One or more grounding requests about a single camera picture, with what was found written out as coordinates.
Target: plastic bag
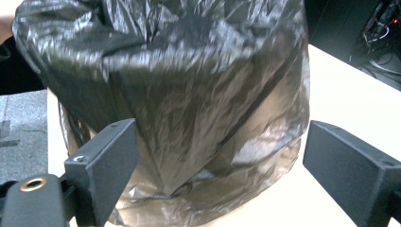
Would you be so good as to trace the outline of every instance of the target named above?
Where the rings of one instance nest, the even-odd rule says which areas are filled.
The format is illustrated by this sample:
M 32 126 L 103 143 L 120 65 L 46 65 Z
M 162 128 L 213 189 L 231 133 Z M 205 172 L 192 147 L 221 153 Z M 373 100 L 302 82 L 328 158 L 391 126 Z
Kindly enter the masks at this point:
M 297 158 L 309 116 L 302 0 L 30 0 L 13 33 L 74 119 L 62 121 L 78 129 L 67 144 L 136 118 L 141 163 L 114 223 L 205 223 Z

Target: floor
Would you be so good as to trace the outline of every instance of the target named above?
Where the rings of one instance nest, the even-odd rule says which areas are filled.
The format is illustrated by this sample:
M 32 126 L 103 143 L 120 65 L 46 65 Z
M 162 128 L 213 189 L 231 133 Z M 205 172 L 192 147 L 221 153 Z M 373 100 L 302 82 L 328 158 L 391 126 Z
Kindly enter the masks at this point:
M 46 94 L 0 96 L 0 184 L 47 172 Z

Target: white table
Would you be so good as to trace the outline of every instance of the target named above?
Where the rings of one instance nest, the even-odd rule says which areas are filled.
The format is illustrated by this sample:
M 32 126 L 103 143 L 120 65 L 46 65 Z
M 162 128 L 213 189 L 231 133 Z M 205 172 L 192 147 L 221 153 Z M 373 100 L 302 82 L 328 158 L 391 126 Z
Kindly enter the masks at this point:
M 401 93 L 316 47 L 309 47 L 311 119 L 337 125 L 401 160 Z M 61 175 L 67 158 L 57 99 L 48 96 L 49 172 Z M 356 226 L 299 160 L 283 179 L 214 226 Z M 392 220 L 389 226 L 399 226 Z

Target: screw hole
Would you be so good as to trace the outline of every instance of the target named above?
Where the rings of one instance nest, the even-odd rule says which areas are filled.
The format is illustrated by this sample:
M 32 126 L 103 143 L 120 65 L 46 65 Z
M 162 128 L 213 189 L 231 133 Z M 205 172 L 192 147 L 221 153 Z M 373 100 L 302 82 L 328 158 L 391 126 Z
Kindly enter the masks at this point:
M 74 162 L 79 162 L 79 163 L 83 163 L 86 161 L 86 157 L 85 156 L 78 156 L 74 158 Z
M 20 189 L 23 192 L 30 192 L 43 187 L 46 183 L 47 183 L 46 178 L 35 178 L 24 183 Z
M 383 164 L 386 166 L 395 166 L 395 163 L 391 162 L 391 161 L 383 161 Z

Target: brass insert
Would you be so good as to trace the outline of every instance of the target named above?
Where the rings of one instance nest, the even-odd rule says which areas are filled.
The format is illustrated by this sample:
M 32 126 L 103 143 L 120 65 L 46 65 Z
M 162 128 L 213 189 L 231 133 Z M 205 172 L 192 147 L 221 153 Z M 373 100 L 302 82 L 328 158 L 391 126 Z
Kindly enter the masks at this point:
M 21 191 L 23 192 L 30 192 L 30 191 L 34 191 L 37 190 L 41 187 L 43 187 L 45 184 L 47 183 L 47 179 L 46 178 L 35 178 L 32 179 L 28 182 L 25 182 L 21 187 Z

